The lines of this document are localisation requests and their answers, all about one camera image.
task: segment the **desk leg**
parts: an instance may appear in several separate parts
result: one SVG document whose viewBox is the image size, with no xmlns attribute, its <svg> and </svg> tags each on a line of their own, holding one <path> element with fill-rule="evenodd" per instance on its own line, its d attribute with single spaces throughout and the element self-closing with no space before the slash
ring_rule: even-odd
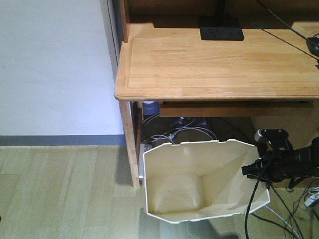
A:
<svg viewBox="0 0 319 239">
<path fill-rule="evenodd" d="M 134 138 L 134 125 L 131 102 L 119 101 L 121 117 L 123 122 L 123 128 L 125 133 L 126 147 L 129 155 L 129 163 L 132 175 L 133 187 L 140 187 L 139 170 L 138 170 L 138 158 L 136 151 L 136 143 Z"/>
</svg>

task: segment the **monitor stand base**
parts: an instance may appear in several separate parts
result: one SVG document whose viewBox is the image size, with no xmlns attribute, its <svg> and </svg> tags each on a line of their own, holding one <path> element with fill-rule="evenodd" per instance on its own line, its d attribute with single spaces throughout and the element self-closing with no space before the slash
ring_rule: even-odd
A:
<svg viewBox="0 0 319 239">
<path fill-rule="evenodd" d="M 199 30 L 202 40 L 243 41 L 245 39 L 238 19 L 230 16 L 225 16 L 221 20 L 212 16 L 201 16 Z"/>
</svg>

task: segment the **wooden desk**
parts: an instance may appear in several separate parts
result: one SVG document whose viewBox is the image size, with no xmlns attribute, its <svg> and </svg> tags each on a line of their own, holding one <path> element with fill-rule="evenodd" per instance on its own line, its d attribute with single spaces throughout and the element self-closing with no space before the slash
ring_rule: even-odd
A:
<svg viewBox="0 0 319 239">
<path fill-rule="evenodd" d="M 139 187 L 139 179 L 130 102 L 280 104 L 319 98 L 319 68 L 305 40 L 282 29 L 272 16 L 239 19 L 245 40 L 234 42 L 202 41 L 195 16 L 131 17 L 126 25 L 127 43 L 121 47 L 115 97 L 120 101 L 134 187 Z M 294 15 L 285 19 L 305 36 L 319 32 L 318 16 Z M 252 28 L 251 22 L 256 20 L 268 27 Z"/>
</svg>

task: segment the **black camera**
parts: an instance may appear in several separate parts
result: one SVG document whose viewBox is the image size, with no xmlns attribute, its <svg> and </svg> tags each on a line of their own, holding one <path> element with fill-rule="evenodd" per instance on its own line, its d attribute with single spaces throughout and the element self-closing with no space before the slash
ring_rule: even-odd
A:
<svg viewBox="0 0 319 239">
<path fill-rule="evenodd" d="M 255 140 L 268 142 L 272 150 L 260 155 L 254 163 L 243 166 L 243 175 L 269 183 L 291 179 L 289 189 L 305 178 L 319 176 L 319 137 L 312 140 L 311 146 L 294 150 L 288 136 L 283 129 L 257 130 Z"/>
</svg>

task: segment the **black monitor stand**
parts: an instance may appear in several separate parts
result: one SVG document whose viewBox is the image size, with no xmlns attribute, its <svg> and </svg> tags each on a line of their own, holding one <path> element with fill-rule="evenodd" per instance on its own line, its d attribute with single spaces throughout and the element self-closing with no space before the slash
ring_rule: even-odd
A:
<svg viewBox="0 0 319 239">
<path fill-rule="evenodd" d="M 200 38 L 202 40 L 243 41 L 244 34 L 235 17 L 224 16 L 226 0 L 218 0 L 216 16 L 199 18 Z"/>
</svg>

